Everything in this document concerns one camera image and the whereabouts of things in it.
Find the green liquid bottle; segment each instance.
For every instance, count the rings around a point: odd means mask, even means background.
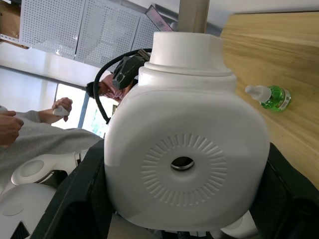
[[[279,86],[247,86],[245,91],[259,101],[263,108],[274,112],[283,111],[291,99],[289,91]]]

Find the hand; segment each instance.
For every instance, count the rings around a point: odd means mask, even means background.
[[[72,110],[72,103],[73,101],[67,97],[61,98],[58,101],[54,102],[54,104],[52,105],[52,109],[55,110],[56,108],[58,108],[58,106],[62,106],[64,107],[69,113]],[[64,121],[67,122],[69,117],[65,116],[63,117]]]
[[[14,117],[16,112],[0,112],[0,146],[13,144],[19,136],[19,130],[23,126],[23,121]]]

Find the person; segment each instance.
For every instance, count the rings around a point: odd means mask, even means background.
[[[83,129],[51,126],[58,120],[68,120],[53,115],[58,106],[71,112],[72,100],[62,98],[51,109],[38,112],[18,113],[0,108],[0,194],[14,170],[26,161],[43,154],[80,152],[101,140]]]
[[[107,75],[101,82],[99,82],[99,96],[105,96],[107,98],[113,99],[120,103],[124,96],[132,89],[134,85],[137,84],[137,80],[133,80],[129,86],[119,90],[115,88],[112,84],[113,74]],[[94,98],[94,82],[90,82],[86,86],[86,93]]]

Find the white bottle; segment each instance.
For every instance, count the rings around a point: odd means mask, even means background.
[[[208,34],[155,33],[139,84],[109,123],[109,195],[119,214],[138,226],[219,229],[243,216],[254,199],[268,132],[235,94],[222,44]]]

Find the wooden table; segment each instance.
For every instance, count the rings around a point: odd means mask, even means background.
[[[221,37],[236,93],[264,117],[286,159],[319,189],[319,12],[231,15]],[[278,85],[292,101],[281,113],[263,109],[247,85]]]

